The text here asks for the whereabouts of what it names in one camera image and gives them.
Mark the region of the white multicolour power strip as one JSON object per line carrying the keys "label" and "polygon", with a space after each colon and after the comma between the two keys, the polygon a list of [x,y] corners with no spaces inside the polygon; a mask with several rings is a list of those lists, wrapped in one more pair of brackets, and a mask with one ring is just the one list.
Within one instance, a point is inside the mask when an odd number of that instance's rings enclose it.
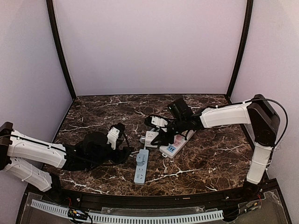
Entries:
{"label": "white multicolour power strip", "polygon": [[159,151],[162,153],[163,157],[168,157],[173,159],[179,151],[185,146],[188,140],[195,134],[195,131],[191,130],[190,132],[183,132],[184,135],[187,134],[187,138],[182,135],[176,135],[174,137],[174,143],[169,144],[168,146],[160,146]]}

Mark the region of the white cube socket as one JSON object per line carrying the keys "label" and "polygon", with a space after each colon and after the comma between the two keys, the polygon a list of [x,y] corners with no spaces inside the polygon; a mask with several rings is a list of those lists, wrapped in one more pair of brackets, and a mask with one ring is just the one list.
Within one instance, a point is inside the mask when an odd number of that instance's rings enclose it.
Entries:
{"label": "white cube socket", "polygon": [[157,148],[158,145],[152,145],[151,142],[158,136],[158,132],[147,131],[145,135],[144,146],[150,148]]}

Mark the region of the blue plug adapter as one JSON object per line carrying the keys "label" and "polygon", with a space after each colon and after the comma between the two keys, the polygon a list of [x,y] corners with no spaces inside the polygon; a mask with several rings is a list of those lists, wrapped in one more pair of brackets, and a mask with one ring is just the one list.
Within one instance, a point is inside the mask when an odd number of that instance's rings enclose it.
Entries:
{"label": "blue plug adapter", "polygon": [[142,153],[139,153],[137,156],[136,156],[136,162],[137,162],[137,166],[143,166],[144,165],[144,154]]}

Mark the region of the blue power strip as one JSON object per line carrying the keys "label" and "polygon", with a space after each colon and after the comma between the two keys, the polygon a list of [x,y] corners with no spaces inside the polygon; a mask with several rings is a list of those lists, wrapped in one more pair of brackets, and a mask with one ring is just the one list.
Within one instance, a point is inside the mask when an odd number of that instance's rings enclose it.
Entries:
{"label": "blue power strip", "polygon": [[148,158],[149,158],[149,150],[147,149],[140,149],[139,153],[144,154],[144,165],[143,166],[137,166],[135,169],[135,176],[134,176],[134,183],[136,185],[144,185],[145,179],[146,179],[146,171],[147,171],[147,164],[148,164]]}

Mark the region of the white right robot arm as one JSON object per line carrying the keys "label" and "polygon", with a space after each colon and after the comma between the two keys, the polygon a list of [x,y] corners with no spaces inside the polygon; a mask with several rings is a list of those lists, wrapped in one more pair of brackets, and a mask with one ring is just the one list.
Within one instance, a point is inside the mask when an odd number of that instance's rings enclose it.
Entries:
{"label": "white right robot arm", "polygon": [[271,100],[261,94],[252,99],[234,103],[206,107],[193,112],[183,98],[168,105],[173,118],[150,115],[145,125],[158,128],[158,136],[152,145],[167,146],[174,143],[175,135],[186,137],[190,131],[200,131],[217,126],[249,124],[254,133],[254,154],[247,174],[246,183],[258,185],[277,146],[280,117],[270,105]]}

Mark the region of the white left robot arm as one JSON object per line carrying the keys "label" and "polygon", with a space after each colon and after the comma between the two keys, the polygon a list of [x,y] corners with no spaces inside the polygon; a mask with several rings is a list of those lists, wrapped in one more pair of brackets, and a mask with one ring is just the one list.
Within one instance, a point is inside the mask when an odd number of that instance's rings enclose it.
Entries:
{"label": "white left robot arm", "polygon": [[41,192],[61,187],[59,177],[44,172],[29,161],[37,161],[66,171],[84,171],[124,163],[133,148],[125,126],[112,125],[107,134],[92,132],[75,145],[54,144],[28,137],[11,122],[0,127],[0,169],[13,174]]}

